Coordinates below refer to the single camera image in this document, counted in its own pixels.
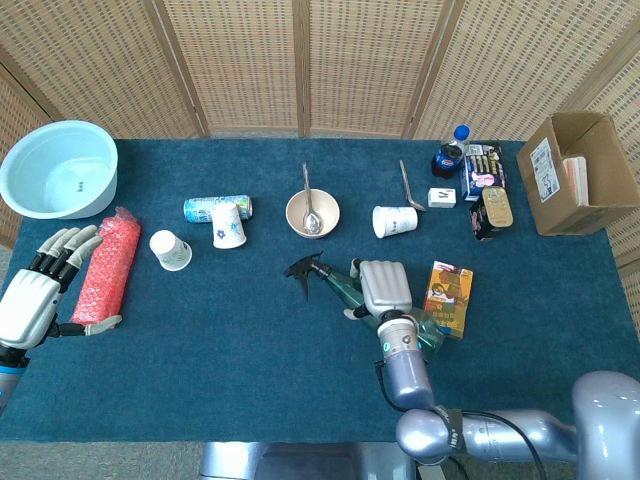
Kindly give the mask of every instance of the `light blue plastic basin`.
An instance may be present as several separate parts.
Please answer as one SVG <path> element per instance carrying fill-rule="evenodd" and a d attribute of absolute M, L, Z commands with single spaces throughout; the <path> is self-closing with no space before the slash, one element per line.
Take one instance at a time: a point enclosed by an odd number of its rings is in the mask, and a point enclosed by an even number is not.
<path fill-rule="evenodd" d="M 0 195 L 31 218 L 84 218 L 111 203 L 118 152 L 109 134 L 89 122 L 65 120 L 29 133 L 0 167 Z"/>

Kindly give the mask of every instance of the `tin can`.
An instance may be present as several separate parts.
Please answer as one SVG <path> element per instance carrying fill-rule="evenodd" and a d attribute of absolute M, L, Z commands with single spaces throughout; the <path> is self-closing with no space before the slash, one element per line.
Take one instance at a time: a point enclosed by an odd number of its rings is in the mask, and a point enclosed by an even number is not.
<path fill-rule="evenodd" d="M 184 201 L 184 218 L 189 223 L 211 222 L 211 209 L 219 203 L 235 203 L 242 220 L 249 220 L 253 215 L 253 206 L 249 195 L 229 195 L 226 197 L 190 198 Z"/>
<path fill-rule="evenodd" d="M 482 194 L 469 209 L 471 229 L 478 240 L 489 240 L 496 233 L 513 225 L 513 213 L 502 187 L 484 187 Z"/>

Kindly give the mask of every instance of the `bowl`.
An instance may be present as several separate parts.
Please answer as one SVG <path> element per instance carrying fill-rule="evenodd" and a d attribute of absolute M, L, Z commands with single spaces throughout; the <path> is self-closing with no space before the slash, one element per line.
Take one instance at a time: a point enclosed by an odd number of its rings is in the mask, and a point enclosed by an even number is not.
<path fill-rule="evenodd" d="M 287 222 L 289 222 L 289 226 L 293 228 L 298 235 L 304 238 L 321 238 L 336 228 L 338 220 L 340 220 L 340 207 L 335 198 L 324 190 L 318 190 L 316 188 L 311 189 L 311 203 L 313 204 L 313 209 L 322 219 L 322 230 L 320 230 L 320 233 L 311 235 L 305 232 L 304 226 L 302 225 L 302 219 L 307 211 L 307 194 L 304 190 L 296 193 L 291 197 L 289 203 L 287 203 Z"/>
<path fill-rule="evenodd" d="M 79 120 L 50 123 L 9 150 L 0 195 L 26 217 L 91 217 L 113 200 L 117 166 L 116 145 L 102 128 Z"/>

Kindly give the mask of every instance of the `red bubble wrap roll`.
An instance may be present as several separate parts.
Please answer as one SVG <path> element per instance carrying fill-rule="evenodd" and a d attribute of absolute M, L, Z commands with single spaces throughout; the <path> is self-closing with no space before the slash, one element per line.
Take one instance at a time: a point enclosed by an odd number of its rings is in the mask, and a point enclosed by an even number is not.
<path fill-rule="evenodd" d="M 98 234 L 104 241 L 91 257 L 73 323 L 95 324 L 120 313 L 140 224 L 126 208 L 117 207 L 115 217 L 102 221 Z"/>

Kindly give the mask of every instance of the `table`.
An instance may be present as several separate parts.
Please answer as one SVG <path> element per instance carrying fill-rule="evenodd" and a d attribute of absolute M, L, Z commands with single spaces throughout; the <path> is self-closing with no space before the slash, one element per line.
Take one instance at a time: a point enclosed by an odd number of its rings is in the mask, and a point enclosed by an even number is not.
<path fill-rule="evenodd" d="M 324 250 L 348 271 L 353 257 L 404 263 L 421 304 L 434 260 L 475 272 L 464 340 L 447 341 L 429 366 L 436 400 L 449 407 L 535 407 L 571 418 L 571 386 L 583 373 L 640 376 L 638 343 L 605 232 L 535 232 L 515 156 L 503 144 L 514 226 L 488 243 L 471 235 L 468 207 L 429 209 L 415 232 L 379 240 L 375 205 L 403 205 L 398 159 L 414 197 L 458 181 L 432 177 L 436 142 L 344 139 L 121 140 L 118 192 L 99 217 L 25 219 L 8 278 L 63 226 L 99 223 L 116 205 L 143 233 L 123 306 L 124 321 L 96 337 L 48 339 L 0 419 L 0 439 L 37 441 L 393 441 L 398 413 L 379 392 L 376 336 L 342 316 L 318 279 L 310 298 L 283 271 Z M 284 209 L 313 187 L 341 208 L 336 230 L 307 240 Z M 189 197 L 250 194 L 245 246 L 212 247 L 210 224 L 188 224 Z M 183 271 L 161 269 L 149 237 L 167 228 L 189 242 Z M 72 313 L 82 278 L 62 301 Z"/>

